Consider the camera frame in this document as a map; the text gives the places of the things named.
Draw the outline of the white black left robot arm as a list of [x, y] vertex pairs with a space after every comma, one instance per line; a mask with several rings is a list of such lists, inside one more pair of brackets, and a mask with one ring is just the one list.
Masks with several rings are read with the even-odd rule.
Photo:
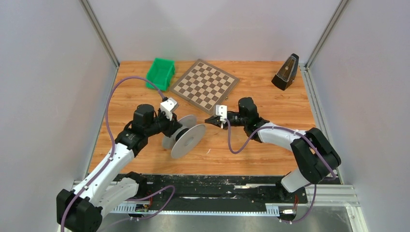
[[137, 106], [132, 121], [118, 134], [98, 166], [75, 188], [63, 189], [57, 195], [57, 220], [62, 232], [95, 232], [103, 219], [127, 198], [142, 200], [147, 196], [146, 180], [133, 172], [115, 186], [110, 184], [147, 145], [149, 137], [176, 134], [182, 127], [174, 113], [177, 107], [172, 99], [161, 102], [158, 110], [150, 104]]

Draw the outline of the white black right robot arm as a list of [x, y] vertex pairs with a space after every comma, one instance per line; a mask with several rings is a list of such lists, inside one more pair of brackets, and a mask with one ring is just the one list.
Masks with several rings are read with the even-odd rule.
[[337, 177], [335, 169], [341, 164], [341, 158], [320, 129], [290, 129], [265, 120], [251, 97], [238, 101], [237, 112], [228, 111], [225, 105], [216, 105], [215, 114], [205, 123], [227, 130], [229, 137], [232, 127], [243, 127], [248, 138], [237, 151], [228, 145], [233, 154], [240, 153], [250, 140], [277, 145], [293, 153], [297, 168], [276, 183], [276, 195], [283, 202], [291, 200], [300, 188]]

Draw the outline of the white perforated cable spool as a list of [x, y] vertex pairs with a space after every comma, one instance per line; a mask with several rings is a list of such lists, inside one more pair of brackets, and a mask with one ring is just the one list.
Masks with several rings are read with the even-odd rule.
[[206, 132], [204, 124], [197, 124], [195, 115], [187, 115], [178, 121], [182, 127], [171, 136], [164, 136], [162, 147], [171, 150], [171, 157], [181, 158], [191, 152], [202, 140]]

